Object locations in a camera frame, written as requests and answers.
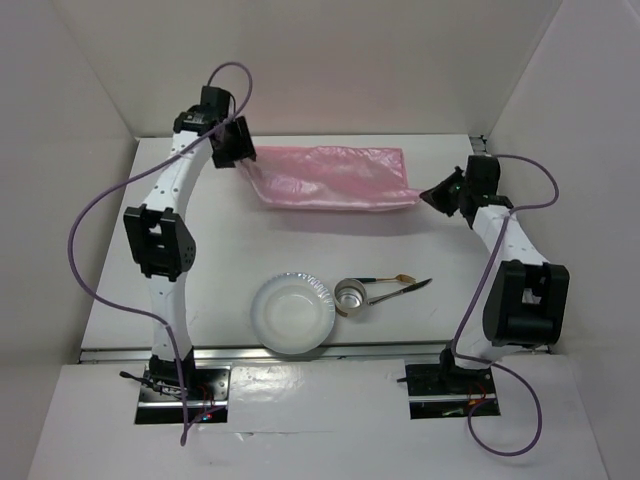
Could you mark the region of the green handled gold fork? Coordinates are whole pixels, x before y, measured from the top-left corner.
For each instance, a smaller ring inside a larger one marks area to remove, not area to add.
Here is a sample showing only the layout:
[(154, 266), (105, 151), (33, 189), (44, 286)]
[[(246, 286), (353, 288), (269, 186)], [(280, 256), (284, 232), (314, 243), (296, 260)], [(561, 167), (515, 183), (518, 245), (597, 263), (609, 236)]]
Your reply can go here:
[(397, 282), (405, 285), (413, 285), (417, 283), (414, 277), (407, 274), (397, 274), (392, 277), (354, 277), (354, 280), (362, 284)]

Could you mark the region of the metal cup with paper sleeve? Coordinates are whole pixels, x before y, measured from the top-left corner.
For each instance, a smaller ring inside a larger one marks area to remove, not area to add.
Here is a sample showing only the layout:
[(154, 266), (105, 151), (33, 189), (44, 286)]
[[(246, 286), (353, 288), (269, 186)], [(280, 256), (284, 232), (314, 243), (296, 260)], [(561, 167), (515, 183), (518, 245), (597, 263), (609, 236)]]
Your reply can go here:
[(339, 281), (333, 296), (336, 312), (342, 317), (355, 317), (368, 307), (366, 288), (356, 279), (345, 278)]

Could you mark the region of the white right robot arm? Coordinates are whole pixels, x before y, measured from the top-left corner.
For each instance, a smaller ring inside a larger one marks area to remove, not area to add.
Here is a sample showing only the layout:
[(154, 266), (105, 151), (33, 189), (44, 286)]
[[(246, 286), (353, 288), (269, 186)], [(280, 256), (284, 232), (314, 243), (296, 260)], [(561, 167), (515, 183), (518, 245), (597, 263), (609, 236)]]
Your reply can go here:
[(561, 336), (570, 273), (533, 245), (518, 216), (555, 204), (514, 205), (498, 192), (500, 157), (471, 155), (421, 198), (437, 211), (460, 213), (489, 259), (453, 339), (439, 357), (436, 379), (448, 392), (483, 377), (498, 360), (523, 349), (552, 346)]

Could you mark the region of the pink rose satin placemat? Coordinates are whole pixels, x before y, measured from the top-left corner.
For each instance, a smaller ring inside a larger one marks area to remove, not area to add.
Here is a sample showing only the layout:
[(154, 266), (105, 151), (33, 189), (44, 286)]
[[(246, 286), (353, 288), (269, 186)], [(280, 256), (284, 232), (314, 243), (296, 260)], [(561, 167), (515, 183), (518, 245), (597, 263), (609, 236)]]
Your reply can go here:
[(259, 147), (237, 168), (273, 208), (385, 212), (421, 202), (399, 148)]

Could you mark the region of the white ribbed plate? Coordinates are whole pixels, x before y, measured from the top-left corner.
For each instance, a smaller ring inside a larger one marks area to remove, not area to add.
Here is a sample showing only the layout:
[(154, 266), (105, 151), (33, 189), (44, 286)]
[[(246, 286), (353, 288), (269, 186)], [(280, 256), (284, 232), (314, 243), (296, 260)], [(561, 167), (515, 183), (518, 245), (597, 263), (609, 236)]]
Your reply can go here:
[(282, 355), (301, 355), (319, 347), (331, 334), (335, 318), (330, 290), (302, 272), (281, 273), (266, 281), (250, 309), (256, 338)]

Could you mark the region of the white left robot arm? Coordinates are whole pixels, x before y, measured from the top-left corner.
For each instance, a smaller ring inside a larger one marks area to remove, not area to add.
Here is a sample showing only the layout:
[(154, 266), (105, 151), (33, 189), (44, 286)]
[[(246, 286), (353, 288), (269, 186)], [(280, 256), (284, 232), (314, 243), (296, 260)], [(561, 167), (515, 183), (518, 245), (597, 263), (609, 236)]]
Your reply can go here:
[(193, 344), (186, 321), (186, 278), (195, 264), (196, 241), (184, 217), (196, 181), (208, 161), (233, 168), (256, 151), (243, 116), (229, 120), (233, 95), (204, 86), (200, 102), (174, 121), (172, 162), (161, 169), (150, 193), (123, 220), (134, 262), (148, 281), (154, 327), (149, 376), (176, 399), (196, 390)]

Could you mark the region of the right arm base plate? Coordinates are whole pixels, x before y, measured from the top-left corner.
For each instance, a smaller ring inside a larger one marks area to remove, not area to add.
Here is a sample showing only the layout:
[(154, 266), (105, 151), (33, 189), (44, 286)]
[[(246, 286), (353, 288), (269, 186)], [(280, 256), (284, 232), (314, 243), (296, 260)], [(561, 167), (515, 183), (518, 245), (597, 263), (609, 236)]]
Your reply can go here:
[(398, 383), (407, 387), (412, 420), (463, 418), (474, 407), (475, 416), (501, 415), (489, 370), (444, 374), (437, 364), (408, 364)]

